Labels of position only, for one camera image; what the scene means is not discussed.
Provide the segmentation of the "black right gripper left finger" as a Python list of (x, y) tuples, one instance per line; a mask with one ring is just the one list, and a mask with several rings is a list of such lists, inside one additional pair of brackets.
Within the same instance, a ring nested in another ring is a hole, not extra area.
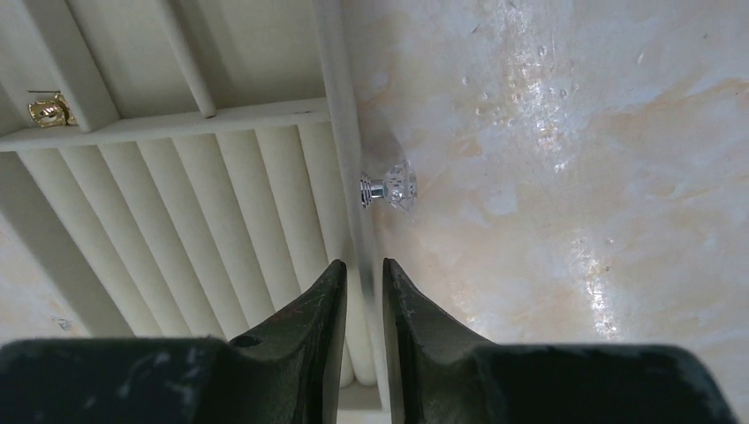
[(1, 350), (4, 423), (333, 423), (347, 269), (229, 341), (36, 338)]

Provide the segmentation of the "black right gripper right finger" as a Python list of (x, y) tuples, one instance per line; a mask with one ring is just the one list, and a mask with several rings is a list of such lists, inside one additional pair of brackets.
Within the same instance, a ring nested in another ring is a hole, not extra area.
[(382, 264), (396, 423), (735, 423), (719, 385), (668, 344), (496, 344)]

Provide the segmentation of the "beige ring-slot tray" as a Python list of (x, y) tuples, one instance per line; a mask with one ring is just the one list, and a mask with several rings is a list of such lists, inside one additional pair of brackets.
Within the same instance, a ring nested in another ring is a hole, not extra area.
[(228, 341), (340, 260), (337, 419), (389, 422), (357, 117), (338, 1), (2, 2), (2, 348)]

